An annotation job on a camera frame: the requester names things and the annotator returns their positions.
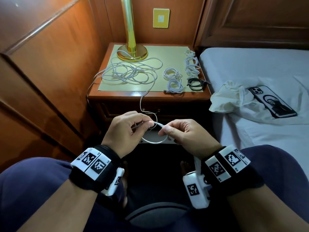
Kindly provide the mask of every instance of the person's right hand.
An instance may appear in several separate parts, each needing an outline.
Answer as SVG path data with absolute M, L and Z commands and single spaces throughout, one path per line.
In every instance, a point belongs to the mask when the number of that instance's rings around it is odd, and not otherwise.
M 187 152 L 199 159 L 211 155 L 222 147 L 200 124 L 191 119 L 173 120 L 164 125 L 158 134 L 159 136 L 167 134 L 175 138 Z

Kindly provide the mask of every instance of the person's left hand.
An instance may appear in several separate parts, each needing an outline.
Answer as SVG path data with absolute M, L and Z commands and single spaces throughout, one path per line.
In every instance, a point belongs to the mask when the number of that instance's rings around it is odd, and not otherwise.
M 139 122 L 143 124 L 133 132 L 131 127 Z M 137 111 L 116 116 L 103 138 L 102 145 L 108 146 L 122 158 L 134 150 L 145 132 L 153 125 L 154 122 L 149 116 Z

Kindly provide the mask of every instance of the light yellow mat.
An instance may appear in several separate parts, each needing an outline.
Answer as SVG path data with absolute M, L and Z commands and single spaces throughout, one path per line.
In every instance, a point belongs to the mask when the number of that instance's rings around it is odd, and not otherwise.
M 116 50 L 121 45 L 115 45 L 114 49 L 112 51 L 111 57 L 108 62 L 108 66 L 111 64 L 111 58 L 113 57 L 113 63 L 115 62 L 123 62 L 121 61 L 116 54 Z M 156 57 L 159 58 L 163 62 L 162 68 L 156 70 L 158 74 L 158 78 L 155 81 L 155 84 L 153 88 L 150 91 L 164 91 L 167 90 L 167 84 L 168 81 L 163 78 L 163 72 L 166 68 L 172 67 L 180 71 L 180 74 L 182 75 L 182 85 L 183 85 L 183 91 L 184 92 L 191 92 L 192 90 L 187 86 L 187 78 L 188 75 L 185 72 L 185 63 L 184 60 L 187 57 L 184 52 L 186 50 L 189 50 L 188 47 L 185 46 L 145 46 L 148 50 L 148 56 L 147 58 Z M 159 67 L 160 61 L 157 59 L 151 59 L 144 64 L 150 65 L 152 67 Z M 118 72 L 125 72 L 126 69 L 124 67 L 117 68 Z M 136 80 L 139 81 L 145 81 L 147 79 L 147 76 L 143 73 L 139 73 L 136 77 Z M 101 84 L 99 86 L 99 90 L 102 91 L 147 91 L 152 84 L 138 84 L 137 82 L 130 83 L 124 83 L 122 81 L 106 81 L 102 80 Z

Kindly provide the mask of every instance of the smartphone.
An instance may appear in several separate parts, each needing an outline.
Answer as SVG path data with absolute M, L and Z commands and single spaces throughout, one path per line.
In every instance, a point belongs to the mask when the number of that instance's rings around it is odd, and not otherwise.
M 251 87 L 249 91 L 253 93 L 254 97 L 265 105 L 273 117 L 286 118 L 297 116 L 289 105 L 287 105 L 277 94 L 275 94 L 270 88 L 265 85 Z

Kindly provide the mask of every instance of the wooden nightstand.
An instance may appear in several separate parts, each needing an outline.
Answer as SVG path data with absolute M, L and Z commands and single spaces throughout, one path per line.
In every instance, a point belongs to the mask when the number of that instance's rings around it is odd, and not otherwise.
M 100 71 L 105 69 L 111 56 L 115 44 L 110 43 L 103 59 Z M 144 44 L 157 46 L 186 46 L 186 45 L 163 45 L 163 44 Z M 200 78 L 204 79 L 203 72 L 200 70 Z M 128 111 L 140 112 L 139 101 L 144 92 L 128 91 L 99 91 L 101 78 L 97 79 L 89 91 L 88 100 L 91 106 L 97 111 L 104 122 L 106 128 L 115 116 Z M 211 93 L 208 86 L 204 87 L 203 92 L 184 92 L 182 94 L 170 94 L 164 92 L 149 92 L 143 97 L 141 102 L 142 109 L 157 113 L 158 122 L 166 124 L 174 119 L 195 119 L 199 123 L 209 120 L 209 106 Z

